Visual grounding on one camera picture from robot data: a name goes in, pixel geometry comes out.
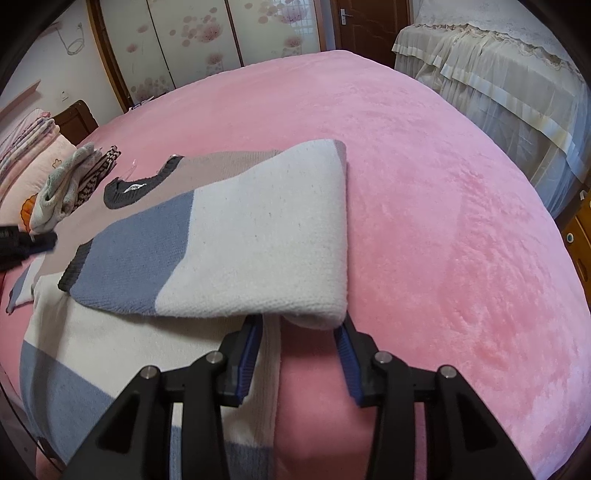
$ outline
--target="door handle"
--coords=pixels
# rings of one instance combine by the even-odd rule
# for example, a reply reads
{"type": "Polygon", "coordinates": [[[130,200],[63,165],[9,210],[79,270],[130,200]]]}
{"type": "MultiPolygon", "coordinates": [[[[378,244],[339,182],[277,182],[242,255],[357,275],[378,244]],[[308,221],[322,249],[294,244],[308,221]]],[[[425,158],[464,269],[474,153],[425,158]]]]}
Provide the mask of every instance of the door handle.
{"type": "Polygon", "coordinates": [[[353,15],[349,15],[345,12],[344,8],[340,9],[340,24],[346,25],[347,24],[347,17],[352,17],[353,15]]]}

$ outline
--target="pink fleece blanket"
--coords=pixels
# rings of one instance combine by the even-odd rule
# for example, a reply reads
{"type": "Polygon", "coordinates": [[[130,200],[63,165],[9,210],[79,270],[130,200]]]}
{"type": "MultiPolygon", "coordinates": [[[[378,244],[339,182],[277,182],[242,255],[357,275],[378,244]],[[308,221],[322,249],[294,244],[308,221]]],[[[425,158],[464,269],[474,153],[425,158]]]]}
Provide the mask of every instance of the pink fleece blanket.
{"type": "MultiPolygon", "coordinates": [[[[591,424],[591,319],[534,189],[469,120],[415,80],[353,54],[221,73],[115,118],[87,140],[122,154],[107,179],[150,176],[172,153],[347,146],[349,311],[410,365],[456,365],[538,479],[591,424]]],[[[20,272],[7,275],[8,286],[20,272]]],[[[0,362],[18,391],[31,307],[0,314],[0,362]]],[[[330,332],[285,324],[277,478],[360,480],[374,412],[348,397],[330,332]]],[[[418,478],[424,448],[418,447],[418,478]]]]}

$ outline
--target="sweater collar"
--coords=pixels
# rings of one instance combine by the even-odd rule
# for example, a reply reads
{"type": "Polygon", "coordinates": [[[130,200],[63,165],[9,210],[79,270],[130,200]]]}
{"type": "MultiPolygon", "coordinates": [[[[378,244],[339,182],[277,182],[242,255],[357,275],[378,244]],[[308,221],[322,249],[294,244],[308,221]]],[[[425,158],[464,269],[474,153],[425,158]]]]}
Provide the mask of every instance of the sweater collar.
{"type": "Polygon", "coordinates": [[[110,210],[117,210],[137,202],[160,185],[177,168],[182,159],[181,155],[172,155],[153,177],[134,181],[116,178],[110,181],[103,194],[105,206],[110,210]]]}

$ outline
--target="floral wardrobe door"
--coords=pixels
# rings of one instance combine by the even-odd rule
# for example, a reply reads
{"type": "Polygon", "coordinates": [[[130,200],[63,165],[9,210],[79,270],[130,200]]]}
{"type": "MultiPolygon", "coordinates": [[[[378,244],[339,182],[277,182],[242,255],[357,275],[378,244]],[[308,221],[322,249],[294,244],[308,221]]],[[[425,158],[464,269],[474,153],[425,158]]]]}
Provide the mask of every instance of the floral wardrobe door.
{"type": "Polygon", "coordinates": [[[223,0],[148,0],[177,87],[240,67],[223,0]]]}
{"type": "Polygon", "coordinates": [[[100,0],[109,41],[134,103],[174,90],[145,0],[100,0]]]}
{"type": "Polygon", "coordinates": [[[320,51],[313,0],[228,1],[231,19],[225,0],[100,0],[134,103],[215,73],[320,51]]]}
{"type": "Polygon", "coordinates": [[[229,0],[244,65],[320,51],[313,0],[229,0]]]}

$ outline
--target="clothing tag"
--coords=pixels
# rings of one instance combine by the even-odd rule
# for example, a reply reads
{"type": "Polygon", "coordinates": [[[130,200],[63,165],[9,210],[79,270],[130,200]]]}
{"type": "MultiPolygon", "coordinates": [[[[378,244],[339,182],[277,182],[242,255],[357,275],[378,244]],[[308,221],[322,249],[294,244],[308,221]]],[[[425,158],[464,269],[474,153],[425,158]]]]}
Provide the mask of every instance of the clothing tag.
{"type": "Polygon", "coordinates": [[[141,187],[145,187],[147,183],[134,183],[127,187],[123,193],[131,192],[131,190],[139,190],[141,187]]]}

